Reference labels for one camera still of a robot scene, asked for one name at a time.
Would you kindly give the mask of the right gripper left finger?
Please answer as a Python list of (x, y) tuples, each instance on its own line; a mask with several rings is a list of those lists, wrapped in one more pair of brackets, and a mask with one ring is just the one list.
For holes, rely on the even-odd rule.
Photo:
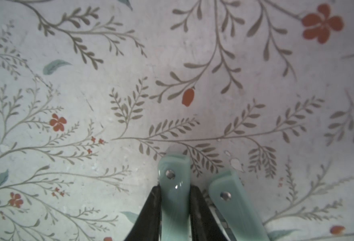
[(161, 186), (154, 186), (125, 241), (158, 241), (162, 216)]

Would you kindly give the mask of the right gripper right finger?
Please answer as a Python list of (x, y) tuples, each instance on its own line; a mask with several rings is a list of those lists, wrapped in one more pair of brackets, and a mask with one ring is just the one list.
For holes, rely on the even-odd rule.
[(227, 241), (199, 187), (190, 188), (190, 221), (193, 241)]

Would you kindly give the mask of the mint fruit knife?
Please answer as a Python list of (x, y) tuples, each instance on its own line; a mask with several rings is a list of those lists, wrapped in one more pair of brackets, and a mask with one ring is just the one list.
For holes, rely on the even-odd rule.
[(159, 161), (161, 241), (189, 239), (190, 161), (183, 154), (167, 154)]
[(252, 202), (233, 170), (215, 174), (208, 192), (216, 207), (220, 227), (230, 241), (269, 241)]

